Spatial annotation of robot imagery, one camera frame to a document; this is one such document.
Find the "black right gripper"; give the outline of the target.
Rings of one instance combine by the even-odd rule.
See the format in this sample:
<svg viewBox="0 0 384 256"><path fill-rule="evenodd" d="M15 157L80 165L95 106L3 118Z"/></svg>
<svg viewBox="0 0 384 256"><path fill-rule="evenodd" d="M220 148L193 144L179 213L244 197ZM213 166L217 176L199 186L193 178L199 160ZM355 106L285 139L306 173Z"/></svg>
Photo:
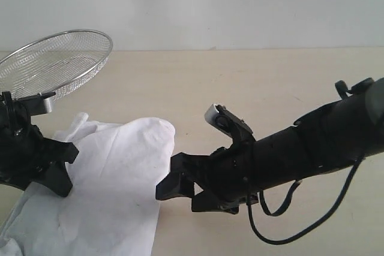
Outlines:
<svg viewBox="0 0 384 256"><path fill-rule="evenodd" d="M210 155L177 153L170 159L169 174L156 186L160 201L186 197L192 199L193 212L239 213L254 194L256 160L253 144L221 147ZM194 184L202 191L195 194Z"/></svg>

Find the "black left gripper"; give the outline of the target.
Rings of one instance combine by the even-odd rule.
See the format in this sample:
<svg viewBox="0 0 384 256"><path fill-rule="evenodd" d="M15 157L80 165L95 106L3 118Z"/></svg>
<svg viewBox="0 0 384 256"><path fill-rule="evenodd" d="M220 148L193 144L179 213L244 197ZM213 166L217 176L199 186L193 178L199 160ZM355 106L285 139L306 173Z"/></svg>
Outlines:
<svg viewBox="0 0 384 256"><path fill-rule="evenodd" d="M10 92L1 93L1 184L25 190L33 181L67 197L73 184L64 162L72 164L79 150L72 142L43 137L26 106L13 99ZM39 164L51 165L38 172L37 156Z"/></svg>

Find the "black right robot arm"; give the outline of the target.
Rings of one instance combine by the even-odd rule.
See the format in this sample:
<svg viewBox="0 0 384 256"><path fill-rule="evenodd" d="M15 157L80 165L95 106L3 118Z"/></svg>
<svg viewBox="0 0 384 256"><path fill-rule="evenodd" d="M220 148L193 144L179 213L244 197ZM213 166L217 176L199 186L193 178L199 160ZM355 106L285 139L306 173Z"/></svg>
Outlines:
<svg viewBox="0 0 384 256"><path fill-rule="evenodd" d="M383 152L383 80L335 85L338 101L325 104L293 125L262 139L224 106L214 104L205 120L232 145L210 155L178 153L155 197L191 199L193 212L238 213L257 194L294 180L348 168L360 157Z"/></svg>

